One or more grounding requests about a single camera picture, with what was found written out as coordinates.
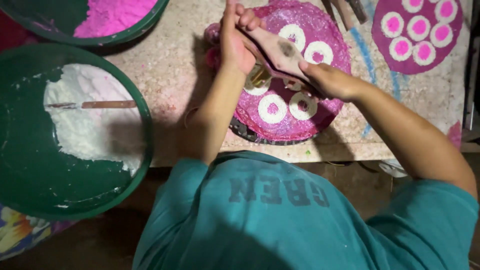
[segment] hand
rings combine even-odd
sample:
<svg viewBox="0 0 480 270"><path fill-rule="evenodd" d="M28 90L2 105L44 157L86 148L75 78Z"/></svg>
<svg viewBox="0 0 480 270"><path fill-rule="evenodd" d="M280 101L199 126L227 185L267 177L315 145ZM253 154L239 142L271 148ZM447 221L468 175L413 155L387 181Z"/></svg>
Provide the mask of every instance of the hand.
<svg viewBox="0 0 480 270"><path fill-rule="evenodd" d="M362 89L373 86L324 63L314 65L304 60L299 63L299 67L307 77L313 78L320 85L327 98L337 98L343 102L355 101Z"/></svg>
<svg viewBox="0 0 480 270"><path fill-rule="evenodd" d="M255 65L255 57L243 45L241 33L235 28L235 15L240 16L239 26L246 27L249 31L257 27L265 29L266 23L255 16L252 9L236 4L236 0L227 0L220 30L221 65L237 69L246 76Z"/></svg>

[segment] green bowl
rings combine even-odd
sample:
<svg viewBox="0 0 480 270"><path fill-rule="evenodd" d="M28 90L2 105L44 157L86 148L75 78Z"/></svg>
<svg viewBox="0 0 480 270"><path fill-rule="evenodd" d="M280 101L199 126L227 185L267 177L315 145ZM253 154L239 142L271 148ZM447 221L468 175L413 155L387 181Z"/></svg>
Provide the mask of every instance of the green bowl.
<svg viewBox="0 0 480 270"><path fill-rule="evenodd" d="M151 11L132 27L95 38L73 37L75 28L87 18L87 0L0 0L0 9L41 37L75 46L103 46L139 37L159 20L168 1L158 0Z"/></svg>
<svg viewBox="0 0 480 270"><path fill-rule="evenodd" d="M147 147L134 177L121 170L120 162L81 160L59 152L55 124L44 109L43 97L47 80L58 81L61 67L70 63L109 72L137 102ZM132 193L152 155L147 104L135 84L107 60L79 48L48 43L0 54L0 204L47 220L92 217Z"/></svg>

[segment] table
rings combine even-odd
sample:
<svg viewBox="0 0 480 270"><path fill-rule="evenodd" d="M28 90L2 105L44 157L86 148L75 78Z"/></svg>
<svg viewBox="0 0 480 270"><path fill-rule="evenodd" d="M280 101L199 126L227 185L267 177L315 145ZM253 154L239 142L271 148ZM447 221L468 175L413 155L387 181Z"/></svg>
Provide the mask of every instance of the table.
<svg viewBox="0 0 480 270"><path fill-rule="evenodd" d="M243 0L246 7L266 5L267 0ZM310 1L324 10L320 0ZM351 47L352 74L375 82L407 107L446 133L462 122L464 72L469 40L471 0L460 0L466 22L457 45L434 69L417 75L389 70L372 40L372 18L377 0L363 0L370 20L345 32L339 14L336 20ZM186 110L199 106L212 82L213 72L204 62L208 48L204 29L222 17L225 0L172 0L159 23L136 46L106 59L125 72L143 94L154 121L154 167L174 162L175 123ZM360 46L366 46L367 55ZM252 150L288 162L381 160L394 158L358 109L345 104L329 128L314 140L293 146L268 146L248 142L229 131L221 151Z"/></svg>

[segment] magenta dot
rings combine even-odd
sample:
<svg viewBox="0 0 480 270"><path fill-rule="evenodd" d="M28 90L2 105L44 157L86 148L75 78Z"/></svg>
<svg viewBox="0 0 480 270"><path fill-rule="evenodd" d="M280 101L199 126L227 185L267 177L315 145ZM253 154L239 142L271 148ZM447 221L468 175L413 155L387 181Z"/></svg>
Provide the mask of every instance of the magenta dot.
<svg viewBox="0 0 480 270"><path fill-rule="evenodd" d="M446 18L452 15L452 12L453 12L452 3L450 1L444 2L442 4L442 7L440 8L440 15Z"/></svg>
<svg viewBox="0 0 480 270"><path fill-rule="evenodd" d="M299 101L298 107L299 107L300 111L307 111L308 110L308 104L304 100Z"/></svg>
<svg viewBox="0 0 480 270"><path fill-rule="evenodd" d="M408 52L408 49L408 42L404 40L397 42L397 44L395 45L395 52L400 56L405 55Z"/></svg>
<svg viewBox="0 0 480 270"><path fill-rule="evenodd" d="M418 7L421 4L421 0L410 0L410 5L413 7Z"/></svg>
<svg viewBox="0 0 480 270"><path fill-rule="evenodd" d="M418 20L416 23L413 24L412 29L415 34L421 35L427 30L427 24L424 20Z"/></svg>
<svg viewBox="0 0 480 270"><path fill-rule="evenodd" d="M429 56L430 56L430 53L432 52L432 50L430 49L430 46L424 44L424 45L421 45L420 46L420 49L419 49L419 57L420 59L422 60L426 60Z"/></svg>
<svg viewBox="0 0 480 270"><path fill-rule="evenodd" d="M270 114L276 114L277 111L278 111L278 107L275 103L271 103L270 106L268 106L267 108L267 112Z"/></svg>
<svg viewBox="0 0 480 270"><path fill-rule="evenodd" d="M392 17L387 21L388 31L396 32L400 27L400 21L397 17Z"/></svg>
<svg viewBox="0 0 480 270"><path fill-rule="evenodd" d="M314 52L312 58L315 63L321 63L324 60L324 56L319 52Z"/></svg>
<svg viewBox="0 0 480 270"><path fill-rule="evenodd" d="M442 25L441 27L437 28L437 31L435 31L435 37L437 40L442 41L448 36L449 33L450 29L446 25Z"/></svg>

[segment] teal t-shirt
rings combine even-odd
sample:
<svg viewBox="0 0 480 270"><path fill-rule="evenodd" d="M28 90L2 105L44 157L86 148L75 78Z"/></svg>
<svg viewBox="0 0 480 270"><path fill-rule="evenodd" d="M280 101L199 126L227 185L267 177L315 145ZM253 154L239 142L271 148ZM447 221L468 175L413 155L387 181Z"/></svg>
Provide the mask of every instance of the teal t-shirt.
<svg viewBox="0 0 480 270"><path fill-rule="evenodd" d="M325 178L239 152L183 159L159 188L133 269L468 269L479 205L450 184L406 184L363 221Z"/></svg>

